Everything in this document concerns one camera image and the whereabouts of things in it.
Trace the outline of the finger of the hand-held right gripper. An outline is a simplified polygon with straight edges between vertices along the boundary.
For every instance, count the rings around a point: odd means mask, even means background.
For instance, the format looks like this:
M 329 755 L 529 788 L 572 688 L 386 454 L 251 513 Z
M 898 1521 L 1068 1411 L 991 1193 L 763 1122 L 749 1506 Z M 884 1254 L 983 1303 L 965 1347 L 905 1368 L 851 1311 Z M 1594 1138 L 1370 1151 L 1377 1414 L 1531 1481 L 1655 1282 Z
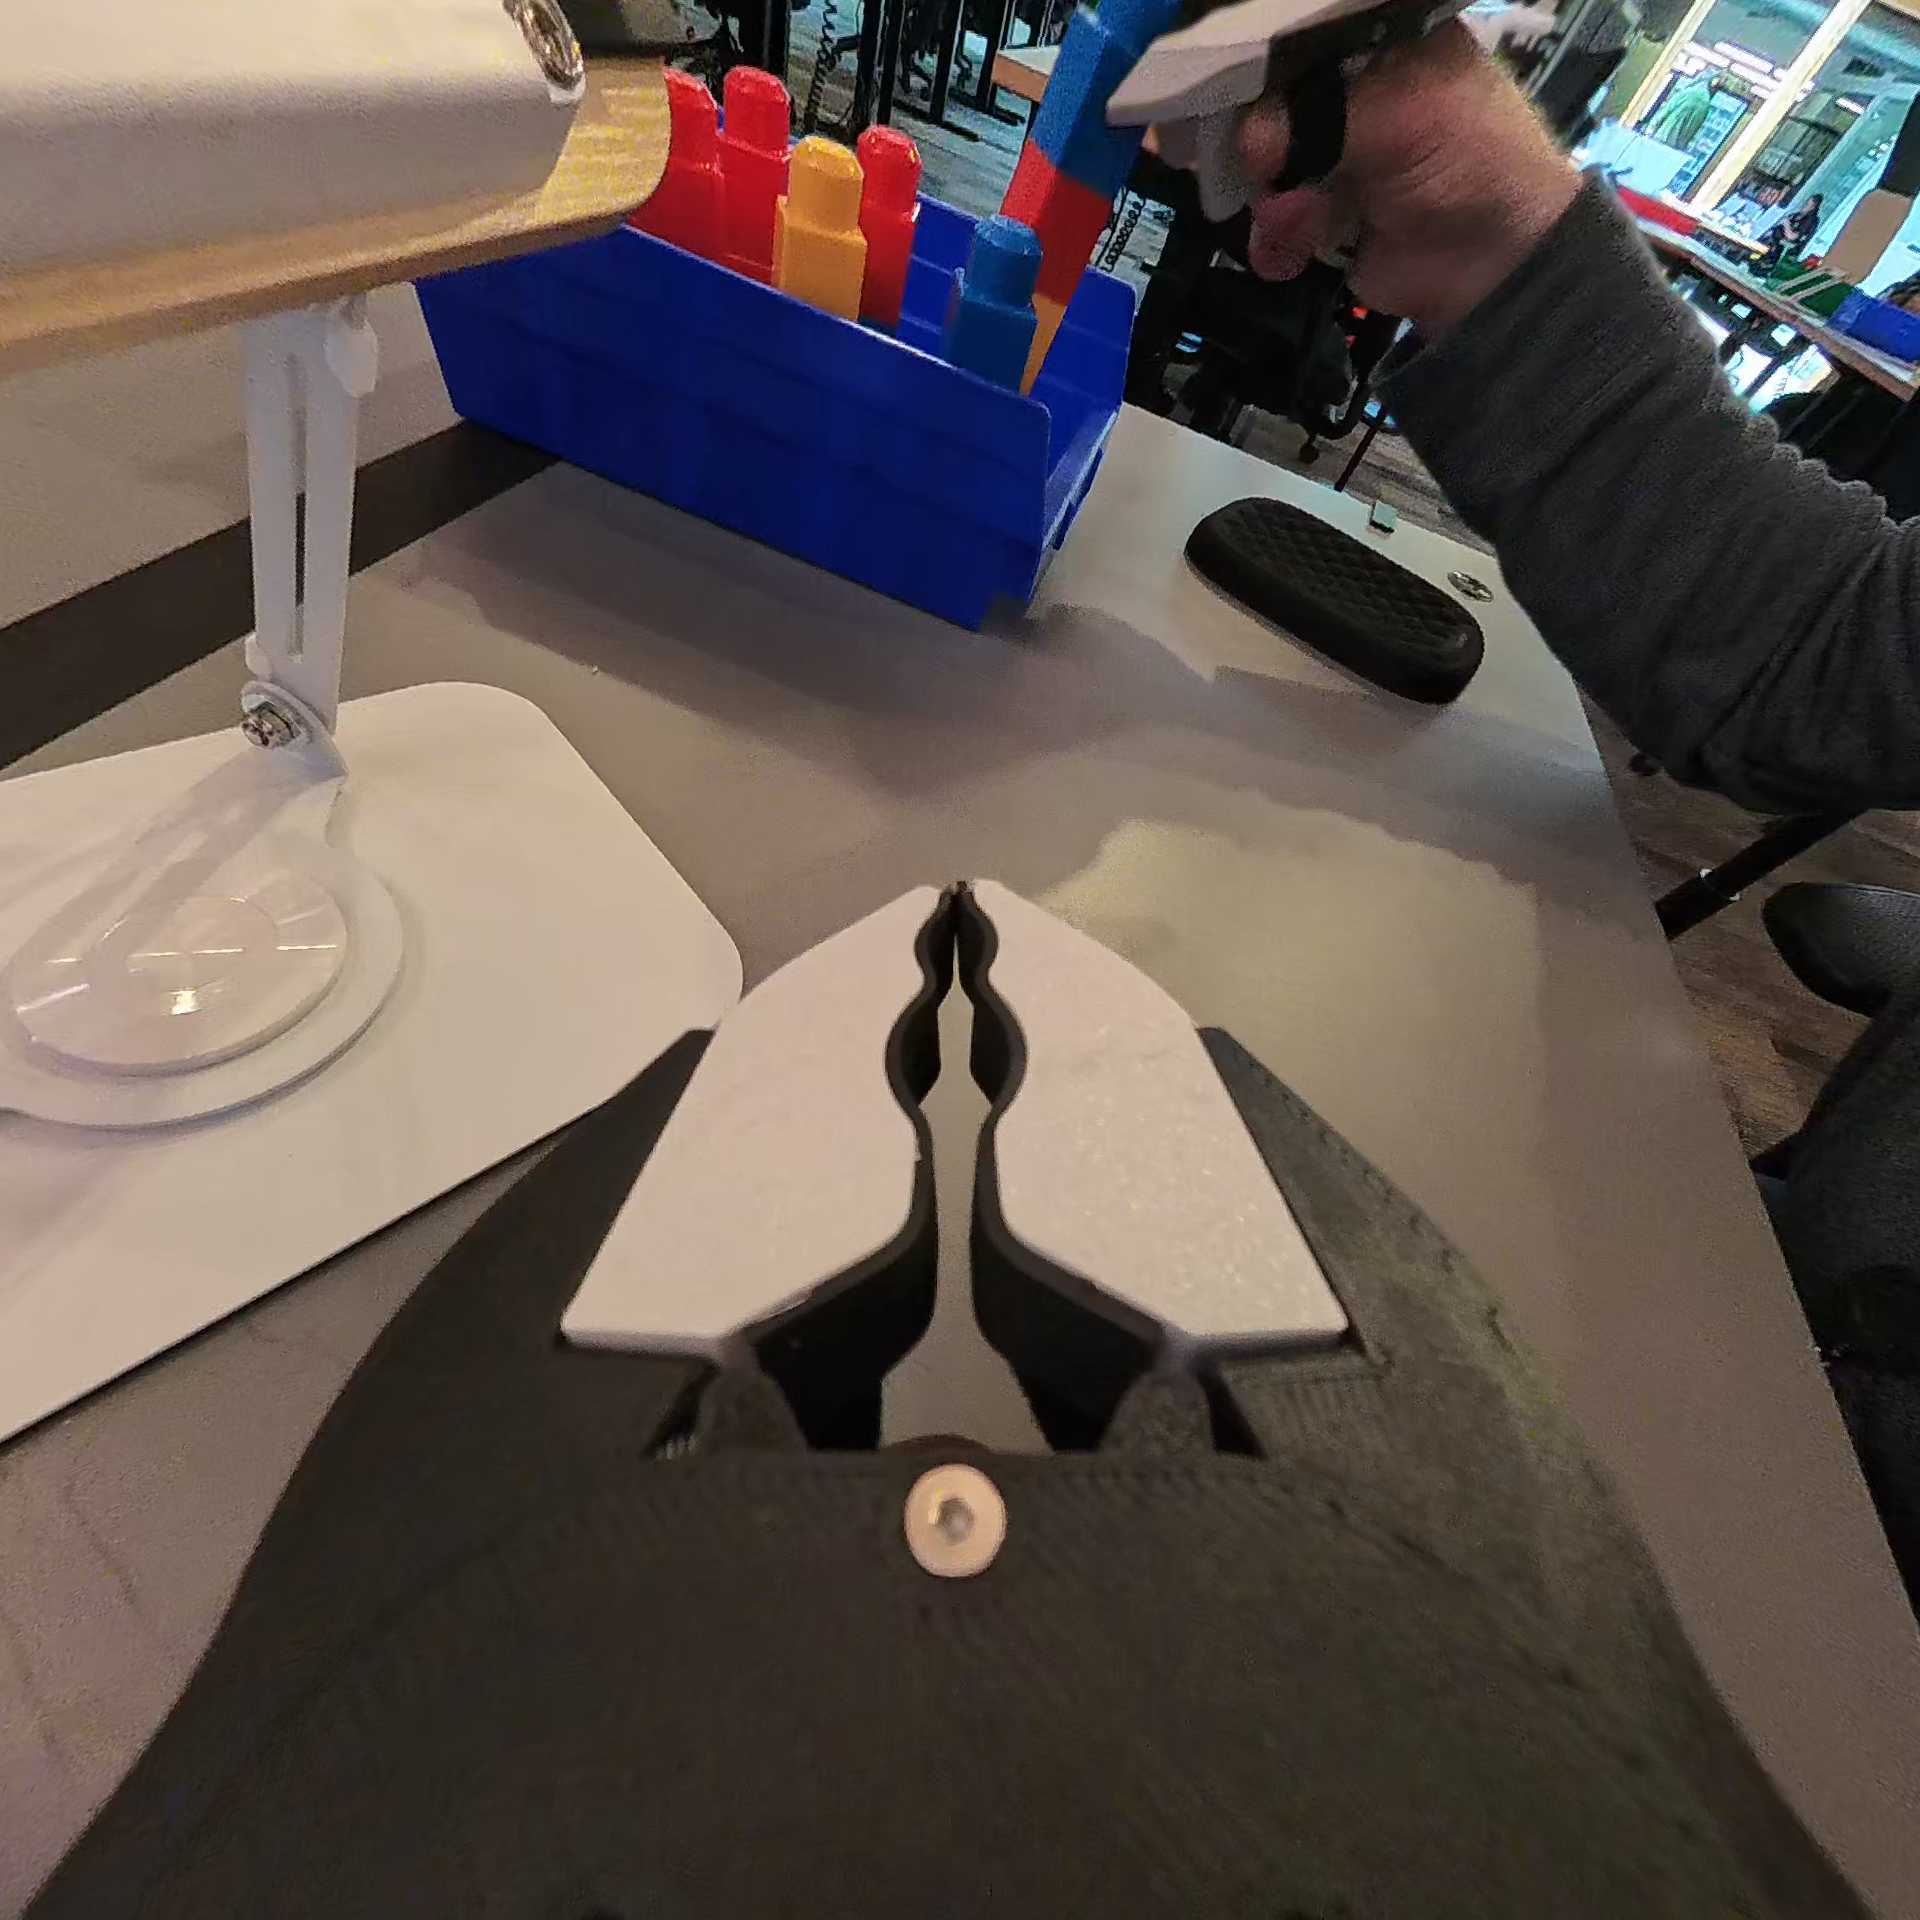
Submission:
M 1419 40 L 1467 3 L 1236 3 L 1156 38 L 1115 86 L 1107 121 L 1155 128 L 1255 103 L 1270 88 Z

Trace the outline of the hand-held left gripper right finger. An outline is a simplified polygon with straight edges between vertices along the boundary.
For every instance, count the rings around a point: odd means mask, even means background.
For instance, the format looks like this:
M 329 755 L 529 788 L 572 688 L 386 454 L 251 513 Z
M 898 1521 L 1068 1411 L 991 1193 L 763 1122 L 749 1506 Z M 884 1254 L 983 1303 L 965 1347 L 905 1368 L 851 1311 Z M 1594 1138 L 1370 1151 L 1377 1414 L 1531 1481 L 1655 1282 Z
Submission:
M 1346 1315 L 1223 1070 L 1159 982 L 998 880 L 959 889 L 972 1302 L 1053 1450 L 1129 1390 L 1338 1353 Z

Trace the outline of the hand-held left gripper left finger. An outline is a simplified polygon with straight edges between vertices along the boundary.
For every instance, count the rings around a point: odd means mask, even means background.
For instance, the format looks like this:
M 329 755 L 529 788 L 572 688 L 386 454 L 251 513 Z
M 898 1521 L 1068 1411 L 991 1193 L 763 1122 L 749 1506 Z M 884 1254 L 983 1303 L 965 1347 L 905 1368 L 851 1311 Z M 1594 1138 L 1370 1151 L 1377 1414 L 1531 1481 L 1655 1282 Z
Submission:
M 923 1100 L 954 891 L 913 888 L 763 978 L 694 1065 L 562 1315 L 575 1350 L 756 1370 L 817 1450 L 876 1450 L 937 1298 Z

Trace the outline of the blue plastic bin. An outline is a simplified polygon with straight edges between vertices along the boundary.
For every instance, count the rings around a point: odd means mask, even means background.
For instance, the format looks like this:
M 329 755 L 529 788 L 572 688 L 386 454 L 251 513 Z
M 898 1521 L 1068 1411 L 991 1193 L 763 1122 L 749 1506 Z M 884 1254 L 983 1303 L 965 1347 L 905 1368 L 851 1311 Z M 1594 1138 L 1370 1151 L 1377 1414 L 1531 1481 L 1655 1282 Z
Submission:
M 1085 273 L 1029 396 L 949 367 L 973 226 L 922 200 L 893 335 L 631 226 L 417 294 L 463 422 L 973 632 L 1068 539 L 1137 320 Z

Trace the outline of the person's right forearm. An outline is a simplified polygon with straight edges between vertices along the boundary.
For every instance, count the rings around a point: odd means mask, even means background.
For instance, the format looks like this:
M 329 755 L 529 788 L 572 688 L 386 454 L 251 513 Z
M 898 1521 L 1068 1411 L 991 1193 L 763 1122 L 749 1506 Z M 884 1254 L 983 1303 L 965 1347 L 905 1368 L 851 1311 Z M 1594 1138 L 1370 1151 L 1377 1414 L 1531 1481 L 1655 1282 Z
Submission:
M 1734 396 L 1612 192 L 1387 412 L 1570 679 L 1668 777 L 1756 812 L 1915 812 L 1917 534 Z

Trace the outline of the grey desk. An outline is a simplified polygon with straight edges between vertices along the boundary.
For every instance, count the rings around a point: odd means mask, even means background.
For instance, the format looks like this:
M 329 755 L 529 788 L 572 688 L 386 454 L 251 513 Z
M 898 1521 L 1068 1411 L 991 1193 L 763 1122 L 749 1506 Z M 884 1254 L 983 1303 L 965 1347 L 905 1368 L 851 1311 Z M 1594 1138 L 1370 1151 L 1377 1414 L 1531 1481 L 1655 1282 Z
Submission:
M 959 632 L 551 468 L 351 580 L 346 688 L 540 705 L 748 983 L 997 879 L 1234 1034 L 1500 1286 L 1750 1744 L 1915 1915 L 1915 1625 L 1594 734 L 1490 570 L 1449 711 L 1203 588 L 1236 497 L 1364 513 L 1122 412 L 1027 615 Z M 523 1158 L 4 1448 L 4 1915 L 126 1776 L 367 1344 Z

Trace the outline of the person's right hand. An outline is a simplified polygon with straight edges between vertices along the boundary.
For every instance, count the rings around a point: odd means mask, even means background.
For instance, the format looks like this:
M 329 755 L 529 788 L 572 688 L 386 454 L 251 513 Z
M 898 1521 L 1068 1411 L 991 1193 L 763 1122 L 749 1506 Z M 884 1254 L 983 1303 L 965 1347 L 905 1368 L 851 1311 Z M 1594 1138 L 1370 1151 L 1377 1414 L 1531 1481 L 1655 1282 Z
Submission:
M 1439 338 L 1510 279 L 1577 192 L 1577 169 L 1515 83 L 1451 22 L 1358 74 L 1334 172 L 1252 206 L 1245 263 L 1293 281 L 1346 249 L 1363 306 Z

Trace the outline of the black wrist rest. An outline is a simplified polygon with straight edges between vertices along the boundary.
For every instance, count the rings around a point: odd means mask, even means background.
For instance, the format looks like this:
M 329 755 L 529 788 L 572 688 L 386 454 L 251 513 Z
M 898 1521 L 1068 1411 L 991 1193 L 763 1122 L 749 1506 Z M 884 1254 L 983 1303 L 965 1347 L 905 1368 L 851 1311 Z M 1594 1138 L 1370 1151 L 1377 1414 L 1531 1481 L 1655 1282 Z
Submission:
M 1454 705 L 1484 663 L 1477 618 L 1356 535 L 1270 497 L 1203 516 L 1190 570 L 1348 676 L 1413 705 Z

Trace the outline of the white instruction booklet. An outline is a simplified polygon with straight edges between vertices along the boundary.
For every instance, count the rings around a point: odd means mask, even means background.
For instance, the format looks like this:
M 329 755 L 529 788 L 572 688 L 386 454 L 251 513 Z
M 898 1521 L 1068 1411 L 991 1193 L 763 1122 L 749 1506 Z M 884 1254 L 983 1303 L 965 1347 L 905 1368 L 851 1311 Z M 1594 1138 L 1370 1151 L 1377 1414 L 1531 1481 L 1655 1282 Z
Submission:
M 508 200 L 583 97 L 557 6 L 4 3 L 2 266 Z

